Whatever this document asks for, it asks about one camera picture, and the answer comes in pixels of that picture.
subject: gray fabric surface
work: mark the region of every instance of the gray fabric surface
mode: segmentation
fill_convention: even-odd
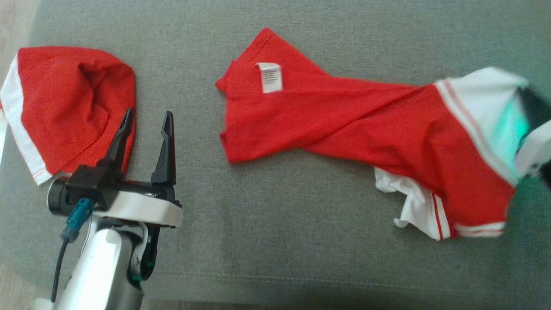
[[[103,49],[134,68],[132,179],[149,178],[163,113],[174,113],[185,216],[161,233],[150,298],[514,308],[551,302],[551,200],[538,181],[521,184],[502,237],[436,242],[394,227],[404,196],[378,192],[366,165],[301,151],[227,164],[213,84],[270,26],[339,76],[425,84],[498,66],[549,95],[548,12],[545,0],[49,0],[31,44]],[[11,134],[0,175],[0,259],[49,286],[64,219],[48,213],[48,185],[36,188]],[[65,280],[79,249],[69,247]]]

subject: black cable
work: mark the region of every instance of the black cable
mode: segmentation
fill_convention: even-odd
[[[52,298],[51,298],[51,301],[53,303],[56,302],[57,286],[60,282],[61,262],[63,261],[63,256],[65,256],[65,250],[67,249],[68,244],[69,244],[69,239],[67,238],[63,239],[63,244],[61,244],[60,255],[57,257],[56,271],[53,275],[53,288],[52,288]]]

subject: clothing tag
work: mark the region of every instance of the clothing tag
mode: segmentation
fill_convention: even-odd
[[[280,65],[273,62],[259,62],[257,65],[260,68],[263,93],[273,93],[283,90]]]

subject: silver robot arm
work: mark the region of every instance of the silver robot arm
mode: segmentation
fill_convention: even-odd
[[[540,177],[551,190],[551,105],[530,87],[519,89],[530,128],[515,157],[522,177]]]
[[[139,309],[141,282],[153,272],[160,229],[182,224],[175,199],[174,118],[167,112],[163,146],[151,182],[124,180],[121,171],[126,140],[132,129],[129,110],[104,159],[95,167],[81,165],[71,177],[56,179],[48,191],[48,207],[67,216],[52,298],[37,298],[32,310]],[[89,219],[81,256],[57,299],[59,268],[67,243]]]
[[[56,309],[139,309],[142,263],[154,263],[145,261],[149,228],[180,227],[182,217],[182,208],[169,201],[120,192],[108,211],[92,215],[80,259]],[[141,235],[130,231],[136,227]]]

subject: red fabric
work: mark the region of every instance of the red fabric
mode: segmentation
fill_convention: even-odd
[[[126,110],[136,107],[132,68],[105,51],[80,47],[23,48],[17,57],[24,94],[21,121],[48,172],[96,165]],[[135,128],[134,122],[124,171]]]
[[[258,62],[281,66],[282,91],[262,93]],[[330,76],[266,28],[216,86],[226,96],[230,163],[303,148],[420,182],[442,198],[450,227],[505,220],[514,188],[483,161],[433,84]]]

